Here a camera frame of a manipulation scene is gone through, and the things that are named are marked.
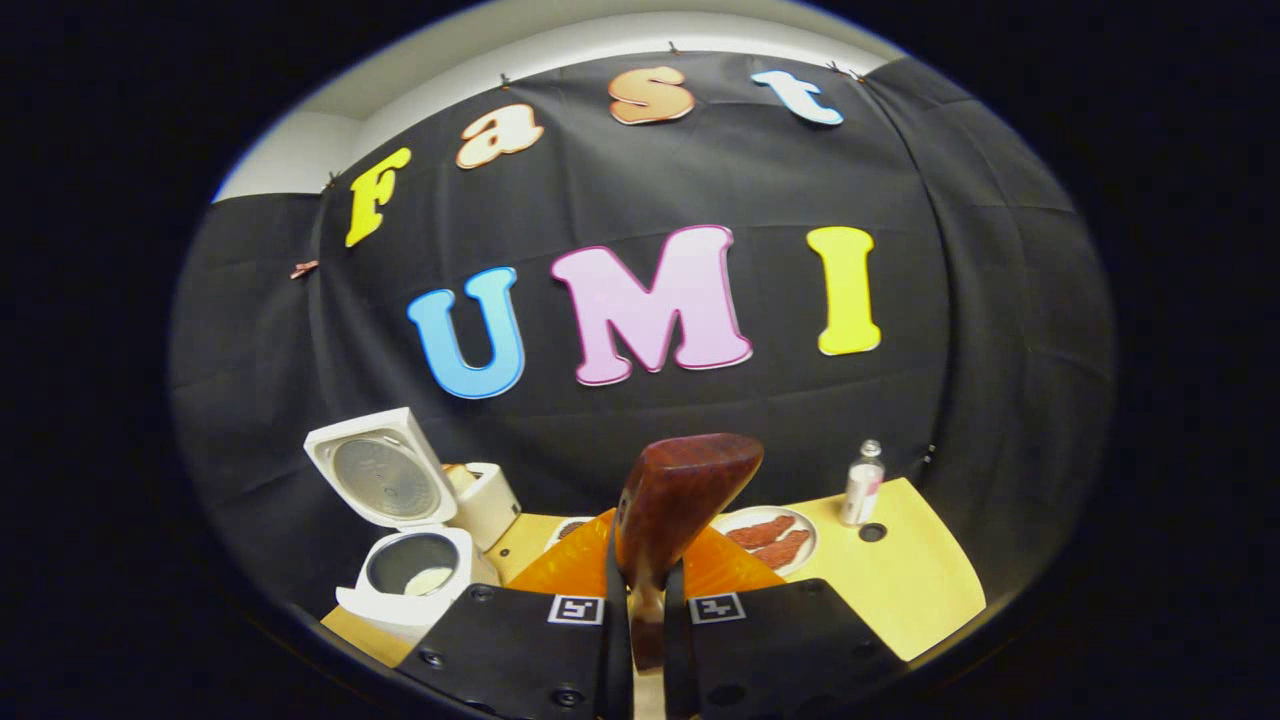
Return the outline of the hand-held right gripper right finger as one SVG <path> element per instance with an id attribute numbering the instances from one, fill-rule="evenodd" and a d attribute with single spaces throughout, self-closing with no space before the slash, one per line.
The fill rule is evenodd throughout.
<path id="1" fill-rule="evenodd" d="M 822 719 L 906 664 L 823 579 L 785 583 L 713 528 L 666 587 L 666 719 Z"/>

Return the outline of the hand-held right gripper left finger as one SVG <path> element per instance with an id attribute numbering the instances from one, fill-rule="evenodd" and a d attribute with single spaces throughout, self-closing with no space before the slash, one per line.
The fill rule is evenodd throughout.
<path id="1" fill-rule="evenodd" d="M 472 584 L 404 656 L 397 673 L 470 717 L 631 719 L 632 659 L 613 518 L 604 550 L 575 562 L 599 570 L 599 594 L 545 594 Z"/>

